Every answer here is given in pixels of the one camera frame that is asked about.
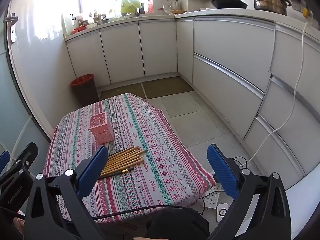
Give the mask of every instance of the table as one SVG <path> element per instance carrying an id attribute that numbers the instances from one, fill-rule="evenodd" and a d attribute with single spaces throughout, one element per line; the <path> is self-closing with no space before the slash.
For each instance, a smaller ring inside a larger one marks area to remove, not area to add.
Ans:
<path id="1" fill-rule="evenodd" d="M 130 146 L 146 150 L 144 161 L 134 171 L 98 180 L 83 198 L 92 217 L 152 205 L 194 203 L 215 181 L 172 131 L 162 111 L 127 93 L 83 107 L 62 118 L 49 147 L 44 174 L 61 175 L 75 169 L 95 152 L 98 144 L 88 130 L 92 115 L 106 112 L 115 141 L 106 143 L 109 154 Z M 71 219 L 61 196 L 62 215 Z M 155 209 L 97 220 L 102 229 L 124 233 L 134 230 L 137 218 Z"/>

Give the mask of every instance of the black cable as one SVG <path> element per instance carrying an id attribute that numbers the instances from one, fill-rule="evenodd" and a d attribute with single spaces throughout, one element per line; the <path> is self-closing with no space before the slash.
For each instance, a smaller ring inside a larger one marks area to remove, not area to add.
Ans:
<path id="1" fill-rule="evenodd" d="M 242 156 L 237 156 L 237 157 L 234 157 L 234 158 L 232 158 L 232 159 L 235 160 L 235 158 L 243 158 L 243 159 L 245 160 L 245 167 L 247 168 L 248 162 L 247 162 L 247 159 L 246 159 L 246 158 L 244 158 L 244 157 L 242 157 Z"/>
<path id="2" fill-rule="evenodd" d="M 205 197 L 210 196 L 211 194 L 216 193 L 216 192 L 224 192 L 224 190 L 216 190 L 216 191 L 213 191 L 213 192 L 211 192 L 210 194 L 205 195 L 205 196 L 200 197 L 200 198 L 205 198 Z"/>
<path id="3" fill-rule="evenodd" d="M 7 212 L 7 214 L 10 214 L 10 215 L 15 216 L 16 218 L 20 218 L 20 219 L 22 219 L 22 220 L 25 220 L 25 219 L 26 219 L 26 217 L 25 217 L 24 215 L 21 215 L 21 214 L 19 214 L 19 213 L 16 213 L 16 212 L 14 212 L 14 211 L 11 211 L 10 209 L 4 208 L 4 207 L 0 207 L 0 209 L 3 210 L 3 211 L 5 211 L 5 212 Z"/>
<path id="4" fill-rule="evenodd" d="M 189 209 L 189 208 L 187 208 L 187 207 L 173 206 L 173 205 L 154 205 L 154 206 L 135 208 L 135 209 L 127 210 L 127 211 L 120 211 L 120 212 L 117 212 L 117 213 L 112 213 L 112 214 L 108 214 L 108 215 L 93 217 L 93 220 L 99 220 L 99 219 L 104 219 L 104 218 L 119 216 L 119 215 L 127 214 L 127 213 L 130 213 L 130 212 L 140 211 L 140 210 L 144 210 L 144 209 L 157 208 L 157 207 L 172 207 L 172 208 Z"/>
<path id="5" fill-rule="evenodd" d="M 203 198 L 202 198 L 202 201 L 203 201 L 203 210 L 202 210 L 201 215 L 203 216 L 203 212 L 204 212 L 204 210 L 205 210 L 205 202 L 204 202 L 204 199 L 203 199 Z"/>
<path id="6" fill-rule="evenodd" d="M 240 163 L 240 165 L 242 165 L 242 163 L 240 162 L 240 161 L 238 161 L 237 159 L 233 159 L 234 161 L 236 161 L 236 162 L 239 162 Z"/>

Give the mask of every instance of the trash can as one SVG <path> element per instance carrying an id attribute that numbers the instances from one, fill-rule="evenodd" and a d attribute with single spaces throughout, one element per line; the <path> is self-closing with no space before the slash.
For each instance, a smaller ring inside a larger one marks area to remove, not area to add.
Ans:
<path id="1" fill-rule="evenodd" d="M 99 101 L 93 74 L 78 77 L 70 85 L 73 93 L 83 106 L 88 106 Z"/>

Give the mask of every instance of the pink plastic basket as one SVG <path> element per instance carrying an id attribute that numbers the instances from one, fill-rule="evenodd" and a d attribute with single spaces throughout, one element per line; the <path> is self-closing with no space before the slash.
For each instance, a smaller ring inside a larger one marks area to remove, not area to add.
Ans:
<path id="1" fill-rule="evenodd" d="M 114 141 L 113 128 L 106 116 L 106 112 L 90 117 L 89 130 L 99 144 Z"/>

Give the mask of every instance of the white cabinet door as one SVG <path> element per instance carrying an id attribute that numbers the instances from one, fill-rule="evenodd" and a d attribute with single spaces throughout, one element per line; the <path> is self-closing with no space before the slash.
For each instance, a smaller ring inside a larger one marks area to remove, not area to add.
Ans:
<path id="1" fill-rule="evenodd" d="M 275 25 L 247 18 L 195 19 L 195 53 L 239 74 L 266 91 Z"/>
<path id="2" fill-rule="evenodd" d="M 177 72 L 175 21 L 142 21 L 139 28 L 146 76 Z"/>
<path id="3" fill-rule="evenodd" d="M 92 73 L 97 87 L 110 84 L 99 31 L 74 38 L 67 46 L 77 77 Z"/>
<path id="4" fill-rule="evenodd" d="M 287 120 L 293 106 L 293 96 L 285 88 L 280 79 L 273 77 L 260 109 L 261 115 L 275 129 Z M 278 133 L 308 174 L 320 162 L 320 118 L 315 109 L 310 112 L 302 104 L 305 101 L 301 95 L 296 98 L 291 119 Z"/>
<path id="5" fill-rule="evenodd" d="M 273 128 L 258 115 L 245 137 L 245 141 L 251 149 L 251 152 L 249 152 L 250 156 L 257 151 L 271 131 L 273 131 Z M 288 189 L 297 183 L 303 175 L 299 174 L 286 152 L 284 152 L 283 148 L 286 145 L 280 145 L 278 142 L 273 136 L 269 136 L 254 158 L 261 163 L 266 171 L 262 175 L 270 176 L 271 173 L 277 172 L 282 179 L 284 189 Z"/>
<path id="6" fill-rule="evenodd" d="M 178 72 L 192 83 L 193 19 L 177 21 Z"/>
<path id="7" fill-rule="evenodd" d="M 111 83 L 144 76 L 138 23 L 101 29 Z"/>
<path id="8" fill-rule="evenodd" d="M 199 55 L 194 58 L 193 85 L 244 138 L 258 112 L 263 93 L 230 70 Z"/>
<path id="9" fill-rule="evenodd" d="M 294 88 L 301 68 L 302 34 L 280 25 L 276 28 L 271 72 Z M 304 41 L 303 72 L 298 91 L 320 113 L 320 45 L 308 35 Z"/>

